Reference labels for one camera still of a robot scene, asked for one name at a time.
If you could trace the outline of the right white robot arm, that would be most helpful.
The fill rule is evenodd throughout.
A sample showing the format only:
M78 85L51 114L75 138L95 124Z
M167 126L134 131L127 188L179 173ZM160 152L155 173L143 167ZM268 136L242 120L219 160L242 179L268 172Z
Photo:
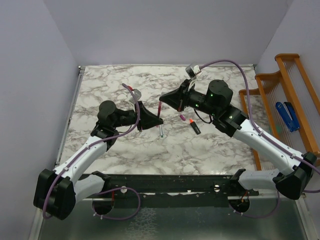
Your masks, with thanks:
M220 132L247 144L273 164L273 170L244 170L229 184L234 195L251 189L269 189L278 190L291 200L299 199L312 178L316 155L295 150L252 123L246 113L230 104L232 96L233 91L223 80L212 80L207 92L201 93L186 79L159 100L178 112L191 107L211 116Z

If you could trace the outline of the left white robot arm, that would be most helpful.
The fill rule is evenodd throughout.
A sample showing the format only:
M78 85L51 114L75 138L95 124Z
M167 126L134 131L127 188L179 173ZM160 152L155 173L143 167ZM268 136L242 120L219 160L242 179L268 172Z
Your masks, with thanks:
M103 101L98 108L97 122L85 144L65 163L53 170L44 169L38 176L33 205L42 210L44 219L56 217L64 220L76 203L97 194L103 198L111 190L106 175L92 173L80 179L89 166L106 153L120 137L134 129L148 130L162 125L163 119L137 101L133 110L121 110L113 101ZM118 127L129 126L126 133Z

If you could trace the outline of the red ink pen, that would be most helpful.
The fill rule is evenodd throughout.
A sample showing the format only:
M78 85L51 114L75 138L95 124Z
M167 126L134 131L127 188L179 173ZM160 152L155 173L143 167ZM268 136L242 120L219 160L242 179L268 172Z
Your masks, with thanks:
M158 117L158 118L160 118L161 109L162 109L162 102L159 101L159 103L158 103L158 109L157 109L157 117Z

